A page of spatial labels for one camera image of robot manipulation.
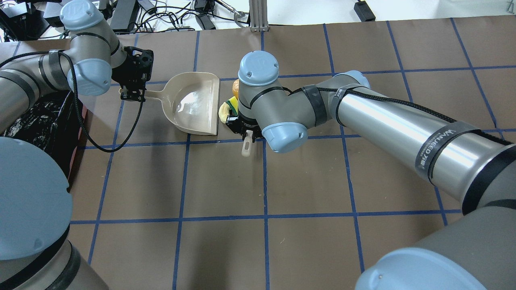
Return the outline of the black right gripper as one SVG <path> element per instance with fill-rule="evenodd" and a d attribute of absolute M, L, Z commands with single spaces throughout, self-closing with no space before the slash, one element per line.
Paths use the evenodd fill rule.
<path fill-rule="evenodd" d="M 226 126 L 234 132 L 234 134 L 239 134 L 243 136 L 243 141 L 245 144 L 254 143 L 256 139 L 263 139 L 263 134 L 260 126 L 258 125 L 256 119 L 247 118 L 245 116 L 228 116 L 226 118 Z"/>

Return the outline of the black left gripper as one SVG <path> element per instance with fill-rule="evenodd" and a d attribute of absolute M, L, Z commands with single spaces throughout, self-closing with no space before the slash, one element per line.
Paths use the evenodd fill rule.
<path fill-rule="evenodd" d="M 121 48 L 123 62 L 112 68 L 111 79 L 120 85 L 123 101 L 144 103 L 146 84 L 151 79 L 154 51 L 134 46 Z"/>

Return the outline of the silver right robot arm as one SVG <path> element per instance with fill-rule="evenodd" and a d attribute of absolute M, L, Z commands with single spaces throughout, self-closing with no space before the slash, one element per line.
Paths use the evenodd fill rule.
<path fill-rule="evenodd" d="M 462 206 L 463 217 L 365 270 L 356 290 L 514 290 L 515 144 L 469 123 L 371 90 L 359 71 L 286 94 L 271 53 L 238 70 L 239 134 L 286 153 L 331 119 L 381 147 Z"/>

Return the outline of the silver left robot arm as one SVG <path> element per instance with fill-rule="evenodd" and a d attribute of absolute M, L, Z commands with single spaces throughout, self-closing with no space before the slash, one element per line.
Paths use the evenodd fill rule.
<path fill-rule="evenodd" d="M 153 52 L 123 46 L 88 0 L 64 5 L 70 48 L 1 63 L 1 288 L 107 290 L 69 240 L 68 176 L 81 134 L 79 96 L 108 92 L 144 103 Z"/>

